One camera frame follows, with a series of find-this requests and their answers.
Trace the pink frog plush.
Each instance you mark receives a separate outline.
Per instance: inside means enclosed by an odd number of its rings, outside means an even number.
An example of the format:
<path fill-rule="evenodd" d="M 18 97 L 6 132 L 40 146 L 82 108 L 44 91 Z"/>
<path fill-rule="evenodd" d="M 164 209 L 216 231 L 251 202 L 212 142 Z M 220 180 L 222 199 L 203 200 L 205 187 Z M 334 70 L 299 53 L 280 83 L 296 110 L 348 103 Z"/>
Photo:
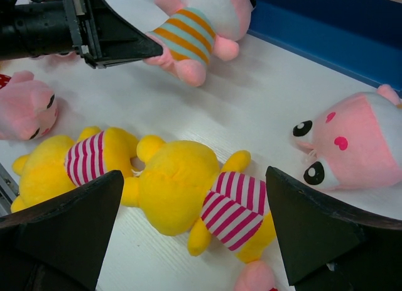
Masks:
<path fill-rule="evenodd" d="M 358 92 L 294 126 L 308 151 L 303 181 L 318 190 L 389 187 L 401 182 L 401 98 L 387 84 Z"/>

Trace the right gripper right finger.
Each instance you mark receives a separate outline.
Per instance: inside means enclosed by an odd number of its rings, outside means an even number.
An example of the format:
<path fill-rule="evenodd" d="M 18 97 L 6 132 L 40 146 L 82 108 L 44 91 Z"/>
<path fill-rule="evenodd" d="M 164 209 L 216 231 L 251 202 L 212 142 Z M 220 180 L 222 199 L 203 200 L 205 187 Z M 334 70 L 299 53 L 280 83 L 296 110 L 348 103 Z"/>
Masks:
<path fill-rule="evenodd" d="M 401 221 L 266 171 L 268 202 L 296 290 L 401 290 Z"/>

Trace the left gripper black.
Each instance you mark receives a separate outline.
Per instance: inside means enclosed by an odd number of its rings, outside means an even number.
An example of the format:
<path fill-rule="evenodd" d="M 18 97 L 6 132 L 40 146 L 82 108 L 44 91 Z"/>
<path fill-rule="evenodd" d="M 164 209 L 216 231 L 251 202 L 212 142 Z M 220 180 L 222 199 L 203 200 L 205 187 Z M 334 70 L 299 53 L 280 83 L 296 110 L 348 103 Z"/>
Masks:
<path fill-rule="evenodd" d="M 105 0 L 1 0 L 1 60 L 74 53 L 94 69 L 162 55 Z"/>

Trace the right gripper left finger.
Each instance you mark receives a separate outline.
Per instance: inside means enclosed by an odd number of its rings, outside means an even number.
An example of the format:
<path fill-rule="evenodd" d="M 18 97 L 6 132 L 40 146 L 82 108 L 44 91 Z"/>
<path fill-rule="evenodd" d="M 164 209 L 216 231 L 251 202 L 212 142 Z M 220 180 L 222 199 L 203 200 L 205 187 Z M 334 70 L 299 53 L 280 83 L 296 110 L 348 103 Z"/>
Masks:
<path fill-rule="evenodd" d="M 113 170 L 1 217 L 1 290 L 95 290 L 123 184 Z"/>

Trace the pink plush striped body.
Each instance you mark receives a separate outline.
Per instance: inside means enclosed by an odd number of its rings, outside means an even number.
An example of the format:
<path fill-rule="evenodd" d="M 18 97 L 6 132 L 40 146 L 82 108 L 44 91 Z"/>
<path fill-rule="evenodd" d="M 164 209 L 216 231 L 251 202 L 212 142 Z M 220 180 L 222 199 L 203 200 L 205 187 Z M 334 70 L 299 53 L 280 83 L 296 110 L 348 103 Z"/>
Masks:
<path fill-rule="evenodd" d="M 256 0 L 154 0 L 168 19 L 147 36 L 163 53 L 145 59 L 182 82 L 201 86 L 211 56 L 235 59 L 251 22 Z"/>

